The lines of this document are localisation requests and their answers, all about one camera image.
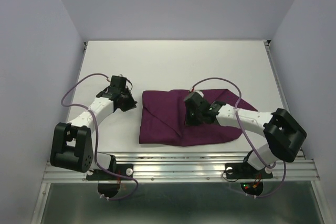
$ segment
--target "screw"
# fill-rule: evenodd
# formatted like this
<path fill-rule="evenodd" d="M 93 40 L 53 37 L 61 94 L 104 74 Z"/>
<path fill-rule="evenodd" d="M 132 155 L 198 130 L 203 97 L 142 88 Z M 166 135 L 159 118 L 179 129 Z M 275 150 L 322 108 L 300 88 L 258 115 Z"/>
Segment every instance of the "screw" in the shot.
<path fill-rule="evenodd" d="M 133 170 L 131 168 L 126 169 L 126 175 L 131 176 L 133 174 Z"/>

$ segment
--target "folded cloth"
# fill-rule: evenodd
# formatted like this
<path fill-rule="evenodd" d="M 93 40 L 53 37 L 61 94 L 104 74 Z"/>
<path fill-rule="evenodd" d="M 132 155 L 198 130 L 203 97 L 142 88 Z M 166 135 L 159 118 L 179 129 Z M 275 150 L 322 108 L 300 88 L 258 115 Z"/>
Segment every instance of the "folded cloth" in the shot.
<path fill-rule="evenodd" d="M 144 91 L 142 93 L 142 119 L 140 144 L 166 144 L 174 146 L 194 146 L 227 143 L 240 137 L 242 131 L 235 127 L 212 124 L 186 126 L 186 108 L 183 99 L 188 90 Z M 227 89 L 202 90 L 209 102 L 223 101 L 232 106 L 238 96 Z M 241 100 L 239 108 L 256 111 Z"/>

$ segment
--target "metal frame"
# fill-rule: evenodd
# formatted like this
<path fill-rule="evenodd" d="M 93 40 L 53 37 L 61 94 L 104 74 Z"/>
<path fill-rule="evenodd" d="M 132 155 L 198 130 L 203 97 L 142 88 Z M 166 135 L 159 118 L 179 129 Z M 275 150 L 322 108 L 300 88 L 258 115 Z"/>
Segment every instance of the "metal frame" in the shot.
<path fill-rule="evenodd" d="M 226 182 L 222 173 L 232 162 L 242 162 L 247 152 L 241 153 L 113 153 L 117 164 L 132 163 L 133 177 L 140 183 L 214 183 Z M 273 169 L 274 178 L 280 181 L 283 163 Z M 312 160 L 305 160 L 300 152 L 293 163 L 287 165 L 287 181 L 318 180 Z M 87 181 L 85 173 L 53 167 L 47 164 L 42 183 L 97 183 Z"/>
<path fill-rule="evenodd" d="M 281 83 L 280 83 L 280 80 L 279 80 L 278 72 L 277 72 L 276 67 L 274 65 L 274 61 L 273 61 L 273 58 L 272 58 L 269 43 L 267 41 L 264 41 L 264 45 L 265 45 L 266 53 L 267 53 L 268 60 L 269 60 L 269 63 L 271 65 L 271 68 L 272 68 L 272 72 L 273 72 L 277 87 L 278 87 L 278 90 L 279 90 L 282 105 L 287 111 L 290 111 L 287 100 L 286 100 L 286 97 L 285 97 L 285 94 L 284 94 L 284 91 L 282 89 L 282 86 L 281 86 Z M 318 207 L 320 209 L 320 212 L 321 212 L 324 223 L 326 223 L 326 224 L 334 223 L 334 220 L 333 220 L 333 217 L 332 217 L 332 214 L 331 214 L 326 196 L 325 196 L 324 191 L 322 189 L 322 185 L 321 185 L 319 175 L 318 175 L 318 180 L 312 180 L 311 181 L 311 186 L 313 188 L 313 191 L 314 191 L 314 194 L 315 194 L 315 197 L 316 197 L 316 201 L 317 201 Z"/>
<path fill-rule="evenodd" d="M 270 66 L 278 87 L 283 107 L 289 107 L 283 93 L 276 68 L 274 66 L 269 45 L 264 41 Z M 140 183 L 226 183 L 222 178 L 225 166 L 232 162 L 240 162 L 247 152 L 223 153 L 113 153 L 117 162 L 132 163 L 134 165 L 133 177 Z M 278 162 L 273 169 L 274 178 L 267 181 L 280 181 L 283 175 L 283 164 Z M 311 181 L 318 207 L 323 221 L 333 223 L 327 200 L 321 187 L 313 160 L 306 160 L 301 150 L 293 163 L 287 164 L 286 181 Z M 39 196 L 32 219 L 32 223 L 40 223 L 43 217 L 51 183 L 97 183 L 87 181 L 86 174 L 53 167 L 47 163 Z"/>

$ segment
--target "white table surface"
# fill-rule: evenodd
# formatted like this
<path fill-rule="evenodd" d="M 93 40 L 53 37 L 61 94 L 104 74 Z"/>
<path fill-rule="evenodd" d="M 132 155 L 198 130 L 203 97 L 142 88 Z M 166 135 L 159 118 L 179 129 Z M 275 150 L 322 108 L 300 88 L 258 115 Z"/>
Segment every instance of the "white table surface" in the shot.
<path fill-rule="evenodd" d="M 82 63 L 79 79 L 91 73 L 119 75 L 133 83 L 136 109 L 116 113 L 99 126 L 101 152 L 245 152 L 251 148 L 244 136 L 225 144 L 176 147 L 139 144 L 139 129 L 144 90 L 189 89 L 207 77 L 222 77 L 236 83 L 243 99 L 259 111 L 282 108 L 280 94 L 263 41 L 90 41 Z M 108 83 L 104 77 L 91 77 L 75 91 L 73 101 L 90 105 L 95 95 Z M 228 83 L 208 81 L 200 89 L 228 88 Z M 82 112 L 71 108 L 69 120 Z M 249 136 L 256 147 L 266 140 L 254 133 Z"/>

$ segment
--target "cable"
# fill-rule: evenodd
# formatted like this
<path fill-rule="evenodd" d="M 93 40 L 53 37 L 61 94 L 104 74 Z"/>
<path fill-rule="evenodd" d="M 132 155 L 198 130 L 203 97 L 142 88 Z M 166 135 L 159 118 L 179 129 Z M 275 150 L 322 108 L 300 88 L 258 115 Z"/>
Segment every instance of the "cable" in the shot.
<path fill-rule="evenodd" d="M 254 180 L 253 184 L 255 184 L 259 178 L 260 178 L 259 181 L 261 181 L 261 173 L 259 173 L 259 176 L 256 177 L 256 179 Z"/>
<path fill-rule="evenodd" d="M 256 184 L 257 179 L 258 179 L 258 178 L 256 178 L 256 180 L 253 182 L 253 185 L 252 185 L 253 188 L 256 188 L 256 187 L 260 184 L 260 182 L 261 182 L 261 173 L 259 174 L 259 181 L 258 181 L 258 183 Z"/>
<path fill-rule="evenodd" d="M 238 179 L 236 179 L 236 180 L 228 180 L 226 177 L 224 177 L 224 173 L 225 173 L 225 171 L 222 173 L 222 178 L 225 179 L 226 181 L 232 182 L 232 183 L 238 181 Z"/>
<path fill-rule="evenodd" d="M 130 89 L 130 92 L 131 92 L 132 89 L 133 89 L 133 84 L 131 83 L 131 81 L 129 79 L 126 79 L 126 81 L 131 85 L 131 89 Z"/>
<path fill-rule="evenodd" d="M 64 104 L 64 99 L 67 97 L 67 95 L 75 88 L 77 87 L 79 84 L 81 84 L 83 81 L 85 81 L 86 79 L 88 79 L 89 77 L 92 77 L 92 76 L 104 76 L 107 80 L 108 80 L 108 76 L 106 76 L 105 74 L 103 73 L 92 73 L 92 74 L 89 74 L 88 76 L 84 77 L 83 79 L 81 79 L 80 81 L 78 81 L 73 87 L 71 87 L 66 93 L 65 95 L 62 97 L 61 99 L 61 105 L 64 106 L 64 107 L 71 107 L 71 106 L 77 106 L 77 107 L 80 107 L 80 108 L 83 108 L 83 109 L 86 109 L 92 116 L 92 119 L 93 119 L 93 124 L 94 124 L 94 130 L 96 132 L 96 144 L 95 144 L 95 149 L 94 149 L 94 156 L 93 156 L 93 160 L 94 162 L 96 163 L 96 165 L 102 170 L 104 171 L 105 173 L 107 174 L 110 174 L 112 176 L 115 176 L 115 177 L 119 177 L 119 178 L 124 178 L 124 179 L 128 179 L 128 180 L 132 180 L 136 183 L 136 186 L 135 186 L 135 189 L 133 191 L 131 191 L 129 194 L 126 194 L 124 196 L 121 196 L 121 197 L 117 197 L 117 198 L 109 198 L 109 197 L 105 197 L 104 195 L 100 195 L 100 197 L 102 198 L 105 198 L 107 200 L 120 200 L 120 199 L 125 199 L 129 196 L 131 196 L 132 194 L 134 194 L 134 192 L 137 190 L 137 188 L 139 187 L 139 182 L 135 179 L 135 178 L 132 178 L 132 177 L 128 177 L 128 176 L 123 176 L 123 175 L 119 175 L 119 174 L 116 174 L 116 173 L 113 173 L 107 169 L 105 169 L 104 167 L 102 167 L 98 160 L 97 160 L 97 153 L 98 153 L 98 139 L 99 139 L 99 133 L 98 133 L 98 123 L 97 123 L 97 119 L 96 119 L 96 116 L 94 114 L 93 111 L 89 110 L 89 108 L 85 105 L 82 105 L 82 104 L 78 104 L 78 103 L 72 103 L 72 104 Z"/>
<path fill-rule="evenodd" d="M 242 93 L 241 93 L 240 88 L 239 88 L 237 85 L 235 85 L 233 82 L 231 82 L 231 81 L 229 81 L 229 80 L 226 80 L 226 79 L 224 79 L 224 78 L 220 78 L 220 77 L 210 77 L 210 78 L 203 79 L 203 80 L 197 82 L 196 84 L 194 84 L 194 85 L 192 86 L 192 91 L 194 91 L 195 87 L 196 87 L 198 84 L 200 84 L 200 83 L 202 83 L 202 82 L 205 82 L 205 81 L 208 81 L 208 80 L 221 80 L 221 81 L 225 81 L 225 82 L 228 82 L 228 83 L 232 84 L 232 85 L 237 89 L 237 91 L 238 91 L 238 93 L 239 93 L 239 97 L 238 97 L 238 100 L 236 101 L 235 109 L 236 109 L 236 117 L 237 117 L 237 122 L 238 122 L 238 124 L 239 124 L 239 127 L 240 127 L 240 129 L 241 129 L 243 135 L 245 136 L 247 142 L 248 142 L 249 145 L 251 146 L 252 150 L 256 153 L 258 159 L 262 162 L 262 164 L 263 164 L 266 168 L 273 169 L 273 168 L 276 166 L 276 163 L 274 162 L 274 164 L 273 164 L 272 166 L 269 166 L 268 164 L 266 164 L 266 162 L 263 160 L 263 158 L 261 157 L 261 155 L 258 153 L 257 149 L 254 147 L 252 141 L 251 141 L 250 138 L 248 137 L 248 135 L 247 135 L 247 133 L 246 133 L 244 127 L 243 127 L 243 123 L 242 123 L 242 121 L 241 121 L 240 118 L 239 118 L 239 115 L 238 115 L 238 105 L 239 105 L 239 103 L 240 103 L 240 101 L 241 101 L 241 99 L 242 99 L 242 95 L 241 95 Z"/>
<path fill-rule="evenodd" d="M 202 83 L 202 82 L 205 82 L 205 81 L 208 81 L 208 80 L 221 80 L 221 81 L 225 81 L 225 82 L 228 82 L 228 83 L 232 84 L 232 85 L 237 89 L 237 91 L 238 91 L 238 93 L 239 93 L 239 97 L 238 97 L 238 100 L 236 101 L 235 109 L 236 109 L 236 117 L 237 117 L 237 122 L 238 122 L 238 124 L 239 124 L 239 127 L 240 127 L 240 129 L 241 129 L 243 135 L 245 136 L 247 142 L 248 142 L 249 145 L 251 146 L 252 150 L 256 153 L 256 156 L 259 158 L 259 160 L 262 162 L 262 164 L 265 165 L 265 167 L 267 167 L 267 168 L 269 168 L 269 169 L 273 169 L 273 168 L 276 166 L 276 162 L 274 162 L 274 164 L 271 165 L 271 166 L 269 166 L 269 165 L 266 164 L 266 162 L 263 160 L 263 158 L 261 157 L 261 155 L 258 153 L 257 149 L 254 147 L 252 141 L 251 141 L 250 138 L 248 137 L 248 135 L 247 135 L 247 133 L 246 133 L 244 127 L 243 127 L 243 123 L 241 122 L 241 120 L 240 120 L 240 118 L 239 118 L 239 115 L 238 115 L 238 105 L 239 105 L 239 102 L 240 102 L 241 99 L 242 99 L 242 95 L 241 95 L 242 93 L 241 93 L 240 88 L 239 88 L 237 85 L 235 85 L 233 82 L 231 82 L 231 81 L 229 81 L 229 80 L 227 80 L 227 79 L 220 78 L 220 77 L 210 77 L 210 78 L 206 78 L 206 79 L 203 79 L 203 80 L 201 80 L 201 81 L 195 83 L 195 84 L 192 86 L 192 88 L 190 89 L 190 91 L 194 91 L 195 87 L 196 87 L 198 84 L 200 84 L 200 83 Z M 274 191 L 272 191 L 272 192 L 270 192 L 270 193 L 268 193 L 268 194 L 265 194 L 265 195 L 261 195 L 261 196 L 255 196 L 255 195 L 250 195 L 250 196 L 253 196 L 253 197 L 255 197 L 255 198 L 265 198 L 265 197 L 268 197 L 268 196 L 274 194 L 276 191 L 278 191 L 278 190 L 283 186 L 284 181 L 285 181 L 285 178 L 286 178 L 286 172 L 287 172 L 286 170 L 287 170 L 286 162 L 284 161 L 284 162 L 283 162 L 283 171 L 284 171 L 284 175 L 283 175 L 283 177 L 282 177 L 282 180 L 281 180 L 281 182 L 280 182 L 280 185 L 279 185 Z M 237 192 L 237 193 L 240 193 L 240 194 L 244 194 L 244 195 L 246 195 L 246 196 L 249 195 L 249 194 L 246 194 L 246 193 L 244 193 L 244 192 L 241 192 L 241 191 L 237 191 L 237 190 L 231 189 L 230 187 L 228 187 L 228 189 L 233 190 L 233 191 L 235 191 L 235 192 Z"/>

